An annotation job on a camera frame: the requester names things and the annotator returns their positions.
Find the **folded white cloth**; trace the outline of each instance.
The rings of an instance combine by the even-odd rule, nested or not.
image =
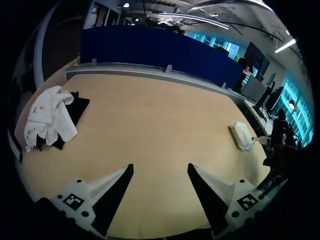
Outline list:
[[[244,150],[252,149],[254,141],[249,132],[249,129],[243,122],[234,122],[229,125],[229,128],[232,131],[233,137],[237,142],[238,147]]]
[[[37,135],[51,146],[58,139],[58,134],[65,142],[78,134],[65,106],[73,100],[73,96],[63,91],[61,86],[54,86],[40,94],[31,106],[24,128],[24,138],[29,147],[36,146]]]

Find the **computer monitor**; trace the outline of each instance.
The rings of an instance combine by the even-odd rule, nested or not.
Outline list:
[[[249,43],[244,58],[251,62],[252,66],[258,69],[257,75],[264,75],[270,64],[269,60],[264,54],[252,43]]]
[[[282,90],[283,90],[283,86],[277,88],[276,90],[273,91],[273,93],[270,95],[269,99],[267,100],[265,107],[269,112],[274,108],[274,106],[278,102],[279,97],[282,93]]]

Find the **ceiling light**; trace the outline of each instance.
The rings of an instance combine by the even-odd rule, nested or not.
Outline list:
[[[269,9],[271,12],[274,12],[268,5],[266,5],[263,1],[261,0],[247,0],[248,2],[253,2],[255,4],[258,4],[260,6],[263,6],[267,9]],[[212,7],[212,6],[215,6],[215,5],[220,5],[221,3],[214,3],[214,4],[204,4],[202,6],[196,6],[196,7],[193,7],[191,8],[190,10],[199,10],[199,9],[202,9],[202,8],[207,8],[207,7]]]
[[[158,22],[158,25],[161,24],[161,23],[167,24],[167,25],[169,25],[169,26],[173,26],[171,23],[165,22],[165,21],[162,21],[162,20],[161,20],[160,22]]]
[[[282,46],[281,48],[277,49],[276,50],[276,53],[286,49],[287,47],[290,47],[291,45],[295,44],[296,43],[296,40],[295,39],[292,39],[290,42],[288,42],[287,44],[285,44],[284,46]]]
[[[294,110],[294,101],[292,99],[289,102],[289,107]]]
[[[171,17],[179,17],[179,18],[188,18],[188,19],[193,19],[193,20],[198,20],[198,21],[202,21],[202,22],[207,22],[216,26],[219,26],[221,28],[225,28],[225,29],[229,29],[229,26],[211,19],[207,19],[207,18],[202,18],[202,17],[198,17],[198,16],[193,16],[193,15],[185,15],[185,14],[177,14],[177,13],[159,13],[159,16],[171,16]]]
[[[260,6],[263,6],[263,7],[267,8],[267,9],[269,9],[271,12],[274,12],[274,11],[273,11],[268,5],[266,5],[263,1],[260,1],[260,0],[247,0],[247,1],[249,1],[249,2],[254,2],[254,3],[256,3],[256,4],[260,5]]]

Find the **black cloth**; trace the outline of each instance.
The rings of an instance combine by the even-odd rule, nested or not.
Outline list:
[[[71,95],[74,97],[74,100],[71,104],[66,105],[66,109],[70,115],[70,118],[75,126],[82,116],[83,112],[87,108],[90,100],[86,98],[79,98],[79,92],[71,92]],[[36,139],[36,148],[39,148],[42,151],[42,145],[46,143],[46,140],[37,136]],[[64,141],[62,140],[60,134],[58,134],[58,139],[52,144],[52,146],[62,150]]]

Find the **wooden table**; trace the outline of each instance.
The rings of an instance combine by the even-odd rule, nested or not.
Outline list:
[[[50,198],[76,178],[87,182],[129,163],[134,175],[109,228],[121,238],[158,238],[208,223],[187,174],[188,163],[231,182],[258,184],[268,173],[261,145],[240,151],[228,125],[246,123],[227,96],[163,80],[76,75],[64,85],[90,104],[79,134],[62,151],[32,150],[26,177]]]

